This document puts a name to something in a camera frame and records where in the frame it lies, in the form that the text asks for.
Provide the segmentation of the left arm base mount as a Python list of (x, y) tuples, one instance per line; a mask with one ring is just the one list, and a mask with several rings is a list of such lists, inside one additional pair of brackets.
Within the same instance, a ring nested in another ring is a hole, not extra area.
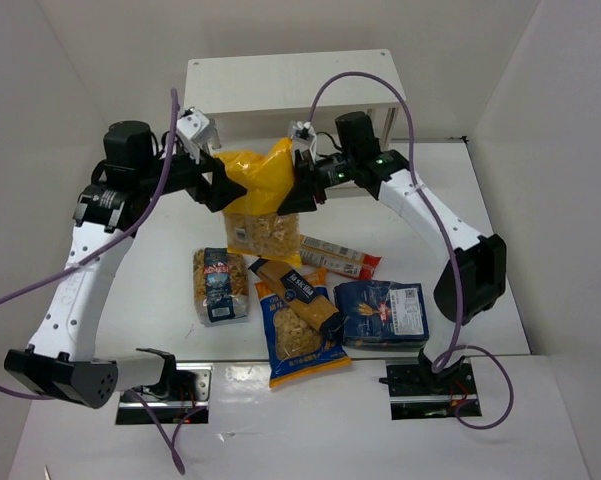
[[(213, 366), (211, 363), (179, 362), (179, 378), (169, 391), (159, 392), (147, 386), (134, 387), (161, 425), (206, 424), (209, 417), (209, 399)], [(120, 396), (115, 424), (135, 426), (151, 424), (149, 413), (142, 403), (129, 393)]]

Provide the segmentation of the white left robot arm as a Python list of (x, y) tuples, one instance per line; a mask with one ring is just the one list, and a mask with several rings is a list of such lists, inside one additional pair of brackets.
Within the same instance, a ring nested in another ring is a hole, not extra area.
[(217, 212), (246, 194), (207, 152), (214, 130), (198, 111), (185, 113), (163, 139), (142, 121), (109, 127), (105, 158), (77, 201), (71, 249), (52, 302), (26, 348), (10, 350), (4, 361), (30, 391), (98, 409), (116, 391), (146, 387), (165, 395), (175, 389), (182, 376), (174, 355), (140, 348), (131, 358), (98, 360), (96, 336), (117, 270), (162, 195), (184, 190)]

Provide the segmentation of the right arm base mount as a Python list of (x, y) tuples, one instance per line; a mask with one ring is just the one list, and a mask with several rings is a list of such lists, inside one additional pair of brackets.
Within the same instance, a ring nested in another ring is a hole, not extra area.
[(423, 355), (389, 360), (379, 382), (388, 389), (391, 419), (424, 420), (481, 417), (471, 363), (464, 358), (440, 374), (431, 371)]

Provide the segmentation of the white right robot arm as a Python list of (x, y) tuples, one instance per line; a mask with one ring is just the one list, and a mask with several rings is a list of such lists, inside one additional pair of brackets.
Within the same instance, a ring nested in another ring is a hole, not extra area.
[(325, 202), (327, 189), (352, 182), (396, 213), (440, 256), (442, 271), (433, 298), (453, 325), (451, 338), (440, 352), (421, 351), (418, 358), (428, 368), (428, 378), (439, 382), (457, 369), (462, 327), (504, 294), (506, 244), (497, 234), (480, 233), (439, 200), (416, 173), (412, 154), (383, 149), (367, 114), (344, 114), (336, 129), (339, 147), (319, 156), (313, 125), (290, 124), (294, 180), (277, 212), (314, 211)]

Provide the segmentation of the yellow macaroni pasta bag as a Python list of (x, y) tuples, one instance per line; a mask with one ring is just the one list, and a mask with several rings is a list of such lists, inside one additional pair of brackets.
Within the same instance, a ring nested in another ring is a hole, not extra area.
[(291, 147), (284, 137), (265, 155), (250, 150), (215, 155), (228, 178), (247, 190), (222, 210), (230, 252), (301, 264), (299, 216), (277, 213), (294, 186)]

